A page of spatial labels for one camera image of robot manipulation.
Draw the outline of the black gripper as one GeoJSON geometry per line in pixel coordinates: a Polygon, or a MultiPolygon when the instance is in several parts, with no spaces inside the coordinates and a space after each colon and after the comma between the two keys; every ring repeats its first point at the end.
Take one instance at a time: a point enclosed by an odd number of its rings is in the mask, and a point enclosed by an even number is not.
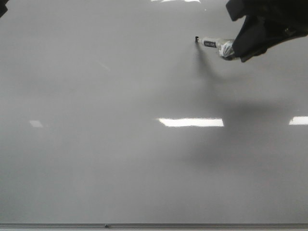
{"type": "Polygon", "coordinates": [[[306,0],[230,0],[226,4],[232,21],[245,17],[232,44],[242,63],[267,51],[264,45],[308,35],[306,0]]]}

